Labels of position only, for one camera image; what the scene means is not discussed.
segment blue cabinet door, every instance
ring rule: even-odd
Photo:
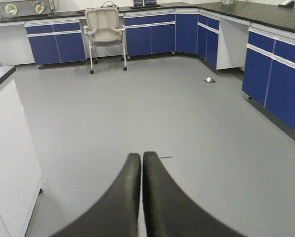
[[[176,51],[197,53],[197,14],[176,14]]]
[[[260,103],[265,104],[272,59],[247,49],[242,90]]]
[[[207,59],[207,37],[208,30],[202,26],[198,26],[198,55],[203,59]]]
[[[266,109],[295,130],[295,69],[273,61]]]
[[[277,40],[275,54],[295,63],[295,46],[292,44]]]
[[[62,63],[86,60],[81,33],[56,35],[56,41]]]
[[[151,54],[150,27],[127,28],[126,44],[128,56]]]
[[[152,53],[175,52],[175,24],[152,26]]]
[[[216,68],[218,34],[208,30],[207,61]]]
[[[29,37],[36,64],[60,63],[54,35]]]
[[[274,49],[275,40],[267,36],[263,36],[250,31],[248,43],[272,53]]]

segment black device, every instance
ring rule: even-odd
[[[157,3],[156,0],[144,0],[145,5],[154,5]]]
[[[284,0],[278,6],[279,7],[286,7],[286,8],[294,7],[295,6],[295,0]]]
[[[133,5],[134,6],[143,6],[143,0],[134,0]]]

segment cabinet drawer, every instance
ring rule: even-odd
[[[218,20],[208,18],[208,26],[213,28],[213,29],[219,30],[220,22]]]
[[[249,34],[248,43],[251,45],[254,45],[258,48],[264,49],[268,52],[273,51],[275,40],[260,34],[257,34],[255,32],[251,32]]]
[[[295,63],[295,45],[277,40],[275,54]]]
[[[43,34],[43,33],[52,33],[52,25],[41,25],[41,26],[26,26],[25,27],[27,34]]]
[[[168,14],[168,15],[159,15],[159,16],[133,17],[133,18],[126,18],[124,19],[124,21],[126,26],[162,23],[162,22],[175,21],[175,15]]]
[[[208,25],[208,18],[206,16],[199,15],[198,22],[207,26]]]
[[[78,31],[80,30],[80,24],[79,22],[54,24],[53,28],[55,32]]]

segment black curved object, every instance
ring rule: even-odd
[[[52,237],[137,237],[140,185],[140,155],[131,153],[99,201]]]
[[[244,237],[193,202],[155,152],[143,157],[143,206],[148,237]]]

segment white cabinet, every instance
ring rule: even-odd
[[[41,168],[14,80],[0,85],[0,237],[23,237],[41,187]]]

